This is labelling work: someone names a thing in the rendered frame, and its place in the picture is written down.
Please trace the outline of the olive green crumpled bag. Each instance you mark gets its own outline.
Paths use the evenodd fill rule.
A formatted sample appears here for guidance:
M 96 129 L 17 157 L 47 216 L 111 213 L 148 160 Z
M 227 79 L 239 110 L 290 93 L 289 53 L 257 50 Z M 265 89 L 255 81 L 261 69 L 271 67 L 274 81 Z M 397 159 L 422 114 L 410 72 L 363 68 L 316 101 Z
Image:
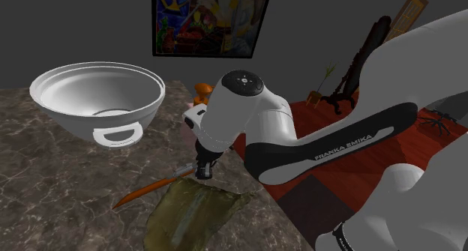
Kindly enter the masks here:
M 177 178 L 148 217 L 144 251 L 204 251 L 211 236 L 253 197 Z

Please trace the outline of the pink flat thing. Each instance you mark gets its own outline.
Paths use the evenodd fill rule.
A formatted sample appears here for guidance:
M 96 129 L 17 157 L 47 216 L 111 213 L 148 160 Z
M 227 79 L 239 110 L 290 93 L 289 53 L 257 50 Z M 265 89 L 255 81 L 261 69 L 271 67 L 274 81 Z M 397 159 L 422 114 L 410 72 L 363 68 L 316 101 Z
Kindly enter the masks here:
M 180 126 L 180 136 L 187 148 L 194 148 L 197 137 L 184 121 Z

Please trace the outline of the orange knife with silver end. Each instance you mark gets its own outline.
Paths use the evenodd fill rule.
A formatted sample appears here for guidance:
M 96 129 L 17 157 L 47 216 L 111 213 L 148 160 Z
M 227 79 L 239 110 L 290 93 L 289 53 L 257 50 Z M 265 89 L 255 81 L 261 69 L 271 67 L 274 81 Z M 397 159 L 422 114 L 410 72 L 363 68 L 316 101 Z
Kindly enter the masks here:
M 196 168 L 197 168 L 197 163 L 184 164 L 183 166 L 176 169 L 175 172 L 172 173 L 170 176 L 164 179 L 161 179 L 159 181 L 156 181 L 153 184 L 149 184 L 148 186 L 145 186 L 141 189 L 133 191 L 132 193 L 127 194 L 117 204 L 114 205 L 113 209 L 118 208 L 128 202 L 131 202 L 134 199 L 139 198 L 140 196 L 144 196 L 145 194 L 150 193 L 151 191 L 164 187 L 167 184 L 170 184 L 173 181 L 175 181 L 178 177 L 184 177 L 186 175 L 189 175 L 193 173 Z

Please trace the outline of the wooden framed panel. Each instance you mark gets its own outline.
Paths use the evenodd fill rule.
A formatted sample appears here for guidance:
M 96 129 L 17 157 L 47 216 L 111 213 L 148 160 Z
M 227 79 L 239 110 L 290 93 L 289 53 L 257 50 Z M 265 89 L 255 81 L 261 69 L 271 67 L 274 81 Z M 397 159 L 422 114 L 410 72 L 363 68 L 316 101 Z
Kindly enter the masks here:
M 392 20 L 384 43 L 408 32 L 427 5 L 428 0 L 406 0 L 397 16 Z

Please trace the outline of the colourful wall picture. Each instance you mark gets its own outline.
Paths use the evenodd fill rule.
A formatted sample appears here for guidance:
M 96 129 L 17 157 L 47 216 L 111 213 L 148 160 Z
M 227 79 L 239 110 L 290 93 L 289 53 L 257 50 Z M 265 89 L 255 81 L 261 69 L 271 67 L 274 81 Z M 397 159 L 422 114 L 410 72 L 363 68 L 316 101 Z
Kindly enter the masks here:
M 252 58 L 269 0 L 151 0 L 152 55 Z

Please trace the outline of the orange figure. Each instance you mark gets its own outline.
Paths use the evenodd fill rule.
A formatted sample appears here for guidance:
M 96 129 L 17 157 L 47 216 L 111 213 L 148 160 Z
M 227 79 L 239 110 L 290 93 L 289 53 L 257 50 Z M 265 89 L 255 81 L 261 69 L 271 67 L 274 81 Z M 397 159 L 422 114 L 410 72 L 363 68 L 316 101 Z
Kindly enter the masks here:
M 195 84 L 194 89 L 196 90 L 196 96 L 193 99 L 193 105 L 196 106 L 202 103 L 207 105 L 209 102 L 208 96 L 213 92 L 214 88 L 213 85 L 206 83 Z

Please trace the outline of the large white bowl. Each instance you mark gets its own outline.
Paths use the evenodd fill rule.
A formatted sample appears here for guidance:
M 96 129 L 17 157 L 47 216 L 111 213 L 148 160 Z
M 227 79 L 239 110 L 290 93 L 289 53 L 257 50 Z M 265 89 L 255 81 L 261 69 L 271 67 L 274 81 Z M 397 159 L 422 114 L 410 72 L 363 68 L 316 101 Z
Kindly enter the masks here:
M 120 149 L 141 140 L 164 100 L 166 86 L 145 68 L 91 61 L 41 74 L 29 93 L 38 108 L 69 133 Z

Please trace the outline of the black carved chair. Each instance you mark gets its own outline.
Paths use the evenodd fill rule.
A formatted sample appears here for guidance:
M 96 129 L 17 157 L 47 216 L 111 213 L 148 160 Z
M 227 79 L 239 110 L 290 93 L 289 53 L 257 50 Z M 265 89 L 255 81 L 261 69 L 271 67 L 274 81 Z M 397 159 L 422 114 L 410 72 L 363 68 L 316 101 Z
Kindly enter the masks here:
M 375 22 L 366 37 L 360 50 L 355 54 L 349 69 L 345 76 L 342 78 L 340 84 L 334 92 L 329 96 L 322 96 L 321 100 L 326 101 L 328 104 L 333 105 L 334 113 L 340 115 L 339 101 L 348 100 L 351 108 L 354 109 L 356 101 L 353 98 L 353 94 L 359 87 L 360 74 L 364 63 L 368 59 L 369 55 L 379 46 L 383 44 L 389 30 L 392 19 L 390 16 L 381 16 L 377 22 Z

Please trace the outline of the red rug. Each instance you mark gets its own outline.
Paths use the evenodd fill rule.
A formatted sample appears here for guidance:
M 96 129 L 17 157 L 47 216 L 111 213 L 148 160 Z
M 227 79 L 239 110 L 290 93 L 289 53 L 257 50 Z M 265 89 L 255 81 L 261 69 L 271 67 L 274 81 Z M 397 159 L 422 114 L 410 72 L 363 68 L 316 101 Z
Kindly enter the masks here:
M 454 123 L 444 119 L 442 122 L 448 132 L 440 134 L 437 126 L 423 122 L 424 118 L 438 119 L 428 109 L 422 109 L 418 117 L 408 130 L 395 137 L 315 167 L 285 184 L 266 185 L 265 189 L 283 208 L 310 197 L 330 205 L 343 205 L 351 212 L 358 211 L 387 167 L 408 163 L 426 169 L 436 152 L 468 132 L 468 123 L 464 120 Z

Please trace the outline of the potted plant in wooden pot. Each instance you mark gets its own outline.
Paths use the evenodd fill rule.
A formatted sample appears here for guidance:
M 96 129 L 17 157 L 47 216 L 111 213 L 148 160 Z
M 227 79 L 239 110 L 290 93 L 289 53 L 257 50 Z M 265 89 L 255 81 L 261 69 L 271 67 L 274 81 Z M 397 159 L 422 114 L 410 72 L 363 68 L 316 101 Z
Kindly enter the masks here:
M 328 66 L 325 68 L 325 76 L 322 80 L 322 82 L 319 84 L 319 87 L 317 88 L 316 91 L 311 91 L 309 93 L 309 95 L 307 96 L 307 99 L 306 99 L 306 105 L 308 106 L 309 104 L 313 104 L 314 106 L 317 106 L 318 103 L 320 102 L 321 100 L 321 97 L 323 96 L 321 93 L 320 93 L 320 89 L 321 87 L 323 86 L 323 83 L 327 80 L 328 77 L 331 76 L 331 74 L 333 73 L 333 71 L 335 70 L 337 64 L 332 64 L 331 62 L 328 63 Z

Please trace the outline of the black star-shaped chair base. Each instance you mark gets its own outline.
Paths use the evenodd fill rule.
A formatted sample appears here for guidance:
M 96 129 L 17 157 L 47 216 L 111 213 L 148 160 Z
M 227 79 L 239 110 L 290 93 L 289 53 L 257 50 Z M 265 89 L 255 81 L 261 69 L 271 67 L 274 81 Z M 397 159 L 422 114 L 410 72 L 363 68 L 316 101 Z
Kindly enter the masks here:
M 429 117 L 420 117 L 419 116 L 418 119 L 423 120 L 423 122 L 421 122 L 420 124 L 431 124 L 432 127 L 437 125 L 438 128 L 439 128 L 439 136 L 441 136 L 443 134 L 443 130 L 446 131 L 448 136 L 450 136 L 451 132 L 449 131 L 447 126 L 443 123 L 443 120 L 447 119 L 449 121 L 452 121 L 455 125 L 458 125 L 458 120 L 451 117 L 450 114 L 448 114 L 446 112 L 438 111 L 436 109 L 433 109 L 430 112 L 435 113 L 439 117 L 438 118 L 429 118 Z

